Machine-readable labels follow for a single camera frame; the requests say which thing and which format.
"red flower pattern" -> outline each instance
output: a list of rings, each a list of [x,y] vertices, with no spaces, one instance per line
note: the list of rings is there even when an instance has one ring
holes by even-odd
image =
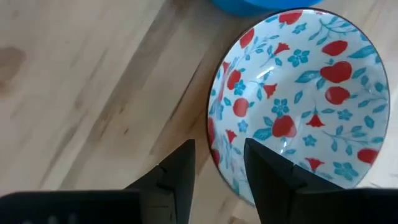
[[[325,124],[322,123],[321,119],[319,118],[319,115],[314,114],[311,118],[311,120],[306,124],[306,125],[310,125],[316,128],[322,127]]]
[[[216,166],[218,166],[218,164],[220,164],[220,153],[218,152],[218,150],[212,149],[211,156],[213,157],[213,160],[214,160],[214,163],[216,164]]]
[[[279,43],[278,47],[276,48],[274,55],[281,53],[284,50],[290,50],[290,47],[285,43]]]
[[[312,172],[317,171],[317,168],[320,165],[324,164],[324,162],[322,162],[322,161],[320,161],[319,159],[316,159],[316,158],[305,158],[305,159],[310,163]]]
[[[262,88],[267,93],[267,99],[269,99],[275,92],[277,84],[264,85]]]
[[[231,130],[226,130],[226,135],[228,136],[229,143],[232,144],[232,141],[234,141],[234,138],[236,137],[235,132]]]

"bowl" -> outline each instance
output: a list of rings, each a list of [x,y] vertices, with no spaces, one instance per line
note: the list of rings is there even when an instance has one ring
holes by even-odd
[[[274,10],[308,7],[322,0],[212,0],[220,9],[235,16],[256,16]]]
[[[319,9],[278,12],[243,33],[221,61],[208,99],[208,143],[220,174],[249,203],[246,138],[348,189],[376,159],[389,107],[380,55],[355,25]]]

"ceramic bowl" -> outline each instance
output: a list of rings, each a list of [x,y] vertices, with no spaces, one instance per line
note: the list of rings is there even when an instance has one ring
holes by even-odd
[[[341,187],[370,169],[386,134],[379,54],[346,19],[318,9],[265,18],[230,48],[208,101],[208,140],[225,181],[253,203],[244,140],[253,138]]]

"wood grain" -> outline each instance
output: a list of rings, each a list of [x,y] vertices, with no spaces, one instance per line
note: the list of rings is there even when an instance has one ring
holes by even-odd
[[[391,118],[360,186],[398,187],[398,2],[317,7],[355,23],[381,54]],[[259,19],[204,0],[0,0],[0,194],[120,189],[195,138],[191,223],[259,223],[220,177],[205,133],[217,65]]]

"red fruit pattern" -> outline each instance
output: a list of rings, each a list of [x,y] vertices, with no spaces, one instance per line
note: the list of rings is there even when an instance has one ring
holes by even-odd
[[[325,92],[325,98],[334,105],[340,105],[350,96],[348,90],[340,86],[332,86]]]
[[[343,53],[347,49],[347,46],[348,46],[347,41],[337,40],[324,46],[322,48],[322,52],[330,56],[337,56]]]
[[[241,44],[241,48],[245,48],[247,45],[250,44],[250,41],[253,39],[254,37],[254,29],[250,29],[249,31],[247,31],[240,39],[239,39],[239,43]]]
[[[349,62],[337,62],[332,66],[321,68],[321,76],[333,83],[341,83],[351,78],[353,68]]]
[[[211,156],[214,160],[214,163],[218,166],[220,164],[220,152],[218,152],[216,149],[212,149]]]
[[[292,138],[296,135],[297,130],[292,118],[289,115],[284,115],[281,118],[276,118],[272,126],[272,135],[279,137]]]
[[[363,148],[358,151],[357,157],[362,162],[373,164],[378,154],[379,152],[374,149]]]
[[[207,136],[209,138],[210,145],[212,145],[216,136],[216,131],[214,129],[214,121],[212,118],[207,119]]]
[[[233,70],[228,78],[226,86],[230,90],[233,90],[235,87],[235,83],[239,82],[240,79],[241,79],[241,72],[239,72],[238,70]]]
[[[234,114],[238,117],[246,116],[246,112],[249,108],[249,102],[245,98],[239,98],[235,101],[233,106]]]
[[[285,12],[279,16],[279,22],[286,23],[287,25],[291,25],[295,23],[300,16],[303,14],[303,11],[293,11],[293,12]]]

